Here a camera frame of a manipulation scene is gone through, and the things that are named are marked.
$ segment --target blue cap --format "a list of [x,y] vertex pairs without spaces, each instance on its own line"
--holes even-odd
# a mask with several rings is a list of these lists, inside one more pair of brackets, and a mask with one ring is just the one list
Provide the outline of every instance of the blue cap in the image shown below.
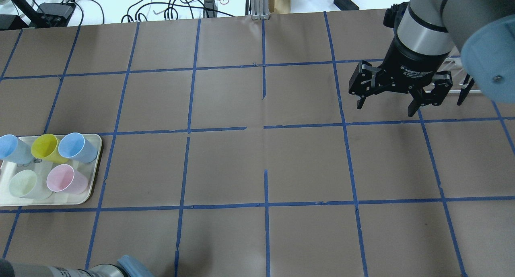
[[150,271],[148,271],[145,265],[141,264],[136,258],[129,255],[125,255],[118,259],[120,264],[130,277],[154,277]]
[[484,95],[515,103],[515,14],[471,35],[461,50],[461,62]]

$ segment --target power adapter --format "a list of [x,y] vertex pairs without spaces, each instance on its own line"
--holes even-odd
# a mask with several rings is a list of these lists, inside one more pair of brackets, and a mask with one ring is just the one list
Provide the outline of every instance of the power adapter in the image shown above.
[[217,8],[215,0],[204,0],[204,7],[209,8],[209,10],[204,9],[204,18],[217,17]]
[[352,2],[352,0],[334,0],[333,3],[340,10],[359,10],[359,6]]

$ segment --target black power adapter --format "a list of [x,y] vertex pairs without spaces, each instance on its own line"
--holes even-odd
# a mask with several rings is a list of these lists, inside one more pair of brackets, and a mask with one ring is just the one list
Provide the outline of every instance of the black power adapter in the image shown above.
[[333,3],[340,10],[359,10],[359,6],[352,2],[352,0],[334,0]]

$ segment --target yellow cup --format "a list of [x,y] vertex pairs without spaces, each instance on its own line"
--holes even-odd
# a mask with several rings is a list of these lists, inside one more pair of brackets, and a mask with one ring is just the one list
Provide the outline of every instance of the yellow cup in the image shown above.
[[62,157],[57,147],[59,147],[59,139],[53,134],[44,134],[34,141],[31,152],[35,158],[58,164],[66,163],[68,158]]

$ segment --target grid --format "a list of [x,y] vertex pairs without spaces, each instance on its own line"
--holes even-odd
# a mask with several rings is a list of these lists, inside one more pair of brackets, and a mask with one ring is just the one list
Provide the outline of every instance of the grid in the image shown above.
[[[62,74],[56,74],[56,75],[40,75],[40,76],[13,76],[13,77],[5,77],[7,67],[9,65],[9,62],[11,61],[11,58],[13,57],[13,54],[16,50],[16,47],[19,43],[20,37],[23,33],[23,30],[20,31],[18,38],[16,39],[16,42],[14,44],[14,47],[11,51],[11,54],[9,55],[9,59],[7,60],[7,64],[5,65],[2,75],[0,76],[0,82],[3,79],[40,79],[40,78],[47,78],[47,77],[59,77],[59,86],[57,88],[57,92],[50,110],[50,114],[48,115],[48,120],[46,121],[46,126],[44,129],[44,133],[47,132],[48,127],[50,125],[50,121],[52,119],[52,115],[54,113],[54,109],[57,103],[57,100],[59,98],[59,93],[63,84],[63,80],[66,77],[80,77],[80,76],[88,76],[88,75],[107,75],[107,74],[124,74],[124,84],[122,88],[121,98],[119,100],[119,106],[118,106],[118,112],[116,117],[116,123],[114,126],[113,132],[99,132],[99,135],[103,136],[112,136],[112,142],[111,146],[109,147],[109,154],[108,154],[108,160],[107,160],[107,167],[105,169],[105,174],[103,177],[103,182],[101,186],[101,194],[98,201],[98,206],[95,209],[26,209],[22,206],[18,207],[15,210],[0,210],[0,213],[13,213],[15,214],[14,222],[12,224],[12,229],[7,241],[7,244],[5,246],[5,249],[3,251],[2,257],[5,258],[7,256],[7,253],[9,251],[9,246],[11,243],[11,240],[13,238],[14,232],[16,230],[16,225],[19,219],[20,214],[22,213],[64,213],[64,212],[77,212],[77,211],[90,211],[95,212],[95,220],[93,224],[93,229],[91,233],[91,240],[89,243],[89,249],[87,258],[85,260],[84,267],[86,269],[90,268],[90,258],[91,253],[93,250],[93,246],[95,243],[95,234],[97,231],[97,224],[99,220],[99,216],[102,212],[105,211],[161,211],[161,210],[177,210],[179,212],[179,218],[178,218],[178,229],[177,229],[177,241],[176,241],[176,248],[175,248],[175,267],[174,267],[174,275],[178,275],[178,266],[179,266],[179,259],[180,259],[180,241],[181,241],[181,229],[182,229],[182,218],[183,218],[183,212],[184,210],[191,210],[191,209],[231,209],[231,208],[243,208],[243,207],[263,207],[265,208],[265,233],[266,233],[266,274],[267,277],[272,276],[271,269],[270,269],[270,228],[269,228],[269,208],[270,207],[278,207],[278,206],[331,206],[331,205],[345,205],[345,206],[354,206],[355,207],[355,218],[356,218],[356,224],[357,224],[357,235],[358,235],[358,242],[359,242],[359,249],[362,259],[362,265],[363,265],[363,272],[364,276],[368,276],[368,268],[367,268],[367,261],[366,261],[366,252],[365,252],[365,246],[364,243],[366,242],[366,239],[364,239],[362,234],[362,225],[361,225],[361,218],[359,213],[359,206],[363,204],[401,204],[401,203],[441,203],[443,205],[443,209],[445,211],[445,217],[447,219],[447,225],[449,227],[449,231],[451,234],[454,250],[456,253],[456,257],[458,260],[458,264],[460,267],[460,271],[463,276],[467,276],[466,268],[464,266],[464,263],[461,259],[461,254],[458,246],[458,242],[456,240],[456,236],[453,229],[453,223],[451,220],[451,216],[449,214],[449,209],[447,207],[447,204],[449,202],[464,202],[464,201],[502,201],[502,200],[515,200],[515,196],[477,196],[477,197],[461,197],[461,198],[447,198],[445,196],[445,193],[443,191],[443,188],[441,187],[440,182],[440,176],[438,173],[438,167],[436,165],[435,157],[433,154],[430,138],[428,136],[425,124],[426,123],[443,123],[443,122],[475,122],[475,121],[499,121],[502,125],[502,128],[504,130],[504,133],[506,134],[506,138],[508,139],[509,145],[511,147],[511,150],[515,154],[515,146],[513,144],[513,140],[510,137],[510,133],[508,132],[508,128],[506,126],[505,121],[506,120],[515,120],[515,117],[503,117],[501,115],[501,112],[499,108],[497,107],[497,104],[492,102],[492,105],[495,109],[495,112],[497,113],[497,117],[493,118],[467,118],[467,119],[436,119],[436,120],[425,120],[422,117],[422,114],[420,111],[418,111],[418,118],[416,120],[405,120],[405,121],[369,121],[369,122],[347,122],[346,118],[344,116],[344,110],[342,108],[342,96],[340,95],[340,81],[338,79],[338,73],[337,73],[337,64],[340,63],[349,63],[349,62],[358,62],[360,59],[356,60],[336,60],[335,58],[335,51],[333,47],[333,38],[331,35],[331,28],[329,25],[329,20],[327,13],[324,12],[324,19],[325,19],[325,26],[327,28],[327,37],[329,39],[329,44],[331,48],[331,61],[314,61],[314,62],[290,62],[290,63],[279,63],[279,64],[267,64],[266,63],[266,54],[265,54],[265,46],[266,46],[266,39],[265,39],[265,27],[266,27],[266,21],[262,21],[262,53],[263,53],[263,64],[253,64],[253,65],[242,65],[242,66],[210,66],[210,67],[197,67],[197,56],[198,56],[198,46],[199,46],[199,36],[200,36],[200,26],[202,23],[202,20],[198,20],[197,24],[197,32],[196,32],[196,40],[195,40],[195,55],[194,55],[194,61],[193,66],[191,68],[164,68],[164,69],[158,69],[158,70],[131,70],[131,64],[132,59],[134,56],[134,49],[136,48],[136,40],[138,38],[138,31],[140,28],[140,24],[138,23],[136,26],[136,32],[134,34],[134,40],[132,44],[129,64],[127,66],[127,70],[125,71],[116,71],[116,72],[98,72],[98,73],[76,73],[76,74],[68,74],[68,65],[70,64],[70,60],[72,58],[72,55],[74,53],[74,48],[77,43],[77,39],[79,37],[80,29],[79,26],[77,28],[77,32],[75,35],[75,39],[72,44],[72,48],[70,50],[70,53],[68,55],[68,60],[66,61],[66,66],[64,68],[64,71]],[[367,61],[381,61],[382,59],[367,59]],[[190,137],[188,136],[186,138],[185,143],[185,155],[184,155],[184,168],[183,168],[183,176],[182,176],[182,189],[181,189],[181,198],[180,198],[180,205],[174,205],[174,206],[143,206],[143,207],[103,207],[103,195],[105,192],[105,180],[107,180],[109,175],[109,169],[111,165],[111,159],[113,156],[113,151],[115,148],[115,142],[116,137],[119,135],[126,135],[126,134],[169,134],[169,133],[197,133],[197,132],[213,132],[213,131],[227,131],[227,130],[246,130],[247,127],[218,127],[218,128],[192,128],[191,122],[192,122],[192,110],[193,110],[193,99],[194,99],[194,88],[195,88],[195,75],[198,70],[211,70],[211,69],[223,69],[223,68],[252,68],[256,66],[262,67],[262,73],[263,73],[263,99],[266,97],[266,68],[269,66],[302,66],[302,65],[319,65],[319,64],[331,64],[333,66],[333,72],[334,72],[334,78],[335,78],[335,85],[336,85],[336,92],[338,97],[338,104],[340,109],[340,117],[341,122],[339,123],[322,123],[322,124],[291,124],[291,125],[264,125],[263,129],[288,129],[288,128],[303,128],[303,127],[342,127],[343,129],[343,138],[344,138],[344,146],[342,147],[346,150],[346,156],[348,160],[348,167],[350,172],[350,179],[351,179],[351,187],[352,187],[352,200],[351,201],[328,201],[328,202],[269,202],[269,196],[268,196],[268,170],[265,169],[263,172],[263,182],[264,182],[264,202],[263,203],[241,203],[241,204],[223,204],[223,205],[184,205],[184,196],[185,196],[185,190],[186,190],[186,176],[188,173],[188,154],[190,150]],[[127,81],[129,79],[129,75],[132,73],[156,73],[156,72],[169,72],[169,71],[191,71],[192,72],[192,82],[191,82],[191,91],[190,91],[190,100],[189,100],[189,107],[188,107],[188,118],[187,118],[187,129],[185,130],[142,130],[142,131],[130,131],[130,132],[119,132],[118,131],[118,125],[121,117],[122,107],[124,104],[124,97],[125,97],[125,91],[127,88]],[[391,200],[359,200],[356,192],[356,184],[354,180],[354,172],[353,172],[353,164],[352,164],[352,155],[351,155],[351,149],[349,146],[349,137],[347,132],[347,127],[353,126],[353,125],[389,125],[389,124],[413,124],[417,123],[420,124],[421,129],[423,130],[423,135],[425,138],[425,143],[427,146],[427,151],[430,156],[430,160],[432,163],[432,167],[434,170],[436,185],[438,186],[440,198],[411,198],[411,199],[391,199]]]

